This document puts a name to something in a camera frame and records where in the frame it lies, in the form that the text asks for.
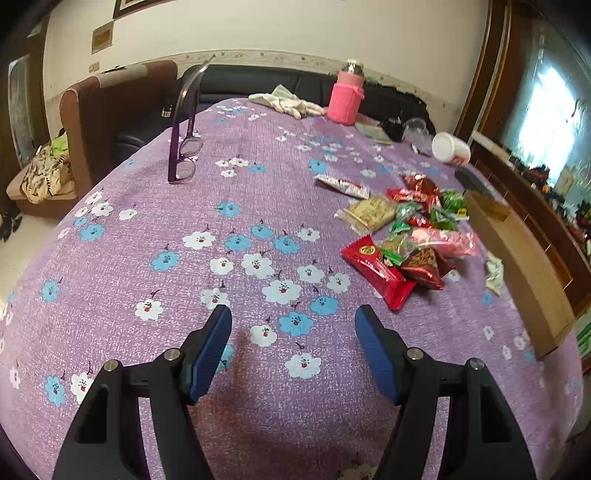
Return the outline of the white red snack packet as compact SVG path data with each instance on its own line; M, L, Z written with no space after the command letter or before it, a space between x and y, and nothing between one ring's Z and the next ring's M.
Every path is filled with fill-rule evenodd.
M352 181L325 174L317 174L314 179L346 196L360 200L370 198L370 190L367 187Z

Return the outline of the green pea snack packet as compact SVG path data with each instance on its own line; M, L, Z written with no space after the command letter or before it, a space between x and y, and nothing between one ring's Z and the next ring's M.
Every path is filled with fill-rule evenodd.
M440 201L443 209L456 220L468 220L468 206L461 192L453 189L440 191Z

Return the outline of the dark red triangular snack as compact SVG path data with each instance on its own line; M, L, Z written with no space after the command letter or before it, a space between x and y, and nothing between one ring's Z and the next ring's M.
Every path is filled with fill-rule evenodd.
M444 277L453 270L451 264L434 248L415 250L401 265L403 275L419 285L443 290Z

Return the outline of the large red snack packet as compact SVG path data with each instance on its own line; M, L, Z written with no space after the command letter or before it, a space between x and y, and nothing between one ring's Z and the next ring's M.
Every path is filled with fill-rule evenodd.
M341 254L369 281L393 311L400 310L415 289L415 281L407 280L395 266L386 265L383 253L370 235L353 241L342 249Z

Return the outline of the small white candy wrapper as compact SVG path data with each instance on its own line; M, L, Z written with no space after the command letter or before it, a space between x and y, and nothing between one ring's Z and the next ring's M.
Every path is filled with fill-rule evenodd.
M487 276L485 287L495 295L501 296L504 285L504 264L502 259L494 255L492 252L488 252L486 270Z

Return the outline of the pink snack packet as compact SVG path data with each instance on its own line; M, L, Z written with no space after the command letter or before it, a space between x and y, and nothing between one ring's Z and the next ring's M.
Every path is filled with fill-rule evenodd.
M434 228L415 228L410 240L418 248L434 248L445 257L477 256L478 248L473 233Z

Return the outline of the cardboard box tray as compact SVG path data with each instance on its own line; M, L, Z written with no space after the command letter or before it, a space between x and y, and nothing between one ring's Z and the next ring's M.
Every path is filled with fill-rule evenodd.
M535 355L542 359L566 339L575 316L555 269L535 236L507 205L464 194L470 225L504 264L504 282L520 312Z

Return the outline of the green crumpled snack packet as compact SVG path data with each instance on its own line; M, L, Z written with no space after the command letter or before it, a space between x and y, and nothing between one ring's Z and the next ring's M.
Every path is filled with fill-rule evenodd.
M424 209L416 202L401 203L397 206L390 233L409 232L412 228L457 231L458 224L450 213L437 205Z

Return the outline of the beige cracker packet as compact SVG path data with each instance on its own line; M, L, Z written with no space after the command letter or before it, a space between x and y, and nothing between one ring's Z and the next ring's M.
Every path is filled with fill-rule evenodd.
M373 234L394 220L398 204L384 195L372 196L350 204L335 213L359 235Z

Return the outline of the purple floral tablecloth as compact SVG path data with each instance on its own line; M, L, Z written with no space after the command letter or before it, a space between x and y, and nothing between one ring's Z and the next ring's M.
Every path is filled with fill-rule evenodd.
M103 363L153 359L217 305L232 330L211 389L191 414L220 479L372 474L397 409L377 390L356 308L433 358L489 366L537 475L556 470L582 404L577 342L537 360L508 291L485 287L487 252L453 261L440 291L415 289L391 310L342 249L349 199L326 173L375 194L416 171L457 187L451 168L354 128L296 120L245 100L197 115L197 169L167 181L171 135L123 162L56 223L26 218L1 247L24 267L1 293L1 424L41 479Z

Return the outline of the red shiny snack packet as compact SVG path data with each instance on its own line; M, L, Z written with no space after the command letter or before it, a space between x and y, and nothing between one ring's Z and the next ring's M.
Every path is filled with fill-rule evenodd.
M389 188L386 196L396 202L415 202L429 210L441 206L440 189L434 181L422 174L403 176L404 188Z

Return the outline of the white plastic jar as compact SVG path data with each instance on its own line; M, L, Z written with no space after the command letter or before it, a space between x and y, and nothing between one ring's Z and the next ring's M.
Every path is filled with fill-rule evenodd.
M440 132L433 138L431 149L437 160L455 168L468 164L471 159L469 145L447 132Z

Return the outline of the patterned bag on chair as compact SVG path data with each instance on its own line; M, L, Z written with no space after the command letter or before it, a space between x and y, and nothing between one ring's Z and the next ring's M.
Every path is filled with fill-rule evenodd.
M74 192L68 148L40 147L24 170L21 192L32 204L40 204Z

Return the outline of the clear plastic cup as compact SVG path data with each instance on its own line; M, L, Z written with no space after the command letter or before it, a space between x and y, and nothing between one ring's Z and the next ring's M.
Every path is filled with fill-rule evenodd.
M416 146L431 141L431 134L423 118L414 117L405 123L403 140Z

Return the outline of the small notebook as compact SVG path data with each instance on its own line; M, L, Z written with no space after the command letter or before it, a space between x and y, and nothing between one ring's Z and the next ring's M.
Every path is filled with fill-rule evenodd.
M393 145L394 141L388 136L384 129L379 125L370 125L356 122L356 131L381 145Z

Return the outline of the black small cup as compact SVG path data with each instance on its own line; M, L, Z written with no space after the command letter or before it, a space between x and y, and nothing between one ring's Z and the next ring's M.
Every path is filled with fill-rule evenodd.
M400 117L382 120L380 126L391 141L396 143L401 143L403 141L406 127Z

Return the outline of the pink bottle with knit sleeve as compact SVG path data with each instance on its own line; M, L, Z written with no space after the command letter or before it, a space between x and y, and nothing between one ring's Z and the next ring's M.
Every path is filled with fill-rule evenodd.
M332 86L327 110L329 120L346 126L356 123L356 115L365 99L364 83L363 63L355 59L346 60Z

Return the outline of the wooden brick-pattern cabinet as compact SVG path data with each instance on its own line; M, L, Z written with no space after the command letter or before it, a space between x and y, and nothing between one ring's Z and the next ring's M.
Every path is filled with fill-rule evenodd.
M527 38L536 12L526 1L490 1L480 56L455 133L466 140L481 133L499 144L517 107L525 73ZM483 146L471 161L530 228L549 257L576 318L590 307L590 265L583 248L542 193L531 187L510 162Z

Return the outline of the black sofa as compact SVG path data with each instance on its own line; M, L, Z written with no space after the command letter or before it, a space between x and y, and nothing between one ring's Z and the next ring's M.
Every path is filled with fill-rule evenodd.
M172 126L172 118L163 117L161 112L173 111L182 84L183 80L178 79L162 107L134 120L130 126L115 135L111 153L117 163L128 159ZM277 85L283 85L301 99L325 107L329 105L334 84L334 76L294 69L213 65L208 67L201 80L197 112L222 100L270 92ZM421 118L426 122L428 132L436 133L427 104L416 95L370 80L363 84L363 90L365 99L360 108L362 114L379 121L399 118L407 122L413 118Z

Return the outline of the white cloth gloves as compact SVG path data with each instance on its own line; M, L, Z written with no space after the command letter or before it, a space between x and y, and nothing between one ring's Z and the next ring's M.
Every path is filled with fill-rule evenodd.
M325 116L325 109L323 107L297 97L297 95L291 93L282 84L277 85L271 93L250 94L249 101L272 108L277 113L290 115L297 120L305 117Z

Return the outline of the framed horse painting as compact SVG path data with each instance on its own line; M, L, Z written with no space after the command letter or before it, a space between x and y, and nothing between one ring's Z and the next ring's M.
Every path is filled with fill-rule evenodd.
M116 0L112 19L116 20L126 15L166 3L168 1L169 0Z

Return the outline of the purple frame eyeglasses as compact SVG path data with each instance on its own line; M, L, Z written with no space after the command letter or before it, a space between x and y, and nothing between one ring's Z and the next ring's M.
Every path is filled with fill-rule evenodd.
M204 73L214 60L207 58L198 66L190 67L181 77L180 89L172 110L172 129L168 154L167 181L177 184L191 179L197 170L197 157L202 140L194 127L200 86Z

